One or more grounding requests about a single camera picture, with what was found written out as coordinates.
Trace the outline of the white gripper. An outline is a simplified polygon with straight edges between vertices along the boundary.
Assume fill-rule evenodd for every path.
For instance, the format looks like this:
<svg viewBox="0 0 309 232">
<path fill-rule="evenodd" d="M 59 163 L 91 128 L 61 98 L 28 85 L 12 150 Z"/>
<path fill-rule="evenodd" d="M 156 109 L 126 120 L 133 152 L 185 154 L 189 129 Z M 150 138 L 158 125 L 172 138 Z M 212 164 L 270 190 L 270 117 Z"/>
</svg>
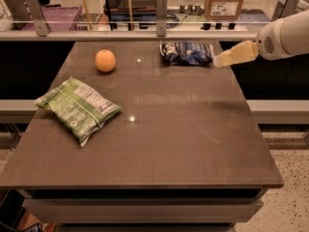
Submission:
<svg viewBox="0 0 309 232">
<path fill-rule="evenodd" d="M 281 28 L 284 19 L 272 21 L 258 33 L 256 43 L 245 41 L 224 50 L 213 58 L 217 68 L 254 61 L 260 55 L 267 60 L 283 59 L 287 56 L 281 44 Z"/>
</svg>

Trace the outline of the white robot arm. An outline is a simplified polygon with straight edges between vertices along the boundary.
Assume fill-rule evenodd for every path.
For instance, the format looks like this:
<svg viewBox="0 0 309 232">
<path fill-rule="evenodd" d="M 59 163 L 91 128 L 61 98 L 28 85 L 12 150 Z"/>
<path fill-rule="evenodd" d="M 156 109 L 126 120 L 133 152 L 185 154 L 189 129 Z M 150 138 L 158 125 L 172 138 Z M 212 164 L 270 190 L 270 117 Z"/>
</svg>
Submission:
<svg viewBox="0 0 309 232">
<path fill-rule="evenodd" d="M 255 41 L 238 43 L 213 58 L 217 68 L 254 61 L 286 59 L 309 53 L 309 10 L 272 21 Z"/>
</svg>

